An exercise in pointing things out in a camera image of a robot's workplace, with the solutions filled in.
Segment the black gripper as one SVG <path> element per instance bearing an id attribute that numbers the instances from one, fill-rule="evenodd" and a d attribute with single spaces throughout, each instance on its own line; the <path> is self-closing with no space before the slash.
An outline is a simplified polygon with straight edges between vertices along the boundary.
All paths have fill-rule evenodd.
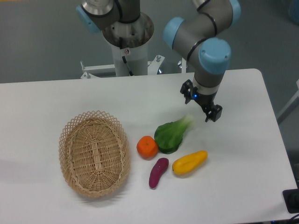
<path id="1" fill-rule="evenodd" d="M 182 84 L 180 93 L 184 95 L 185 104 L 194 99 L 201 106 L 203 112 L 206 114 L 205 122 L 210 120 L 216 122 L 221 117 L 222 106 L 214 104 L 217 86 L 205 87 L 196 80 L 191 82 L 188 79 Z"/>

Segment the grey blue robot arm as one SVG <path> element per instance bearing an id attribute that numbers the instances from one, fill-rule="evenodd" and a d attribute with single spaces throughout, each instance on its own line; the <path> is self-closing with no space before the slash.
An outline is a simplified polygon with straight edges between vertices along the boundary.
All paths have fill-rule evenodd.
<path id="1" fill-rule="evenodd" d="M 163 40 L 195 69 L 193 80 L 180 90 L 185 102 L 195 101 L 207 120 L 216 121 L 222 107 L 214 98 L 231 60 L 230 45 L 217 35 L 239 20 L 241 6 L 236 0 L 196 0 L 194 5 L 198 16 L 192 21 L 171 19 Z M 90 32 L 101 32 L 110 44 L 117 76 L 148 74 L 147 45 L 154 25 L 140 1 L 85 0 L 76 11 Z"/>

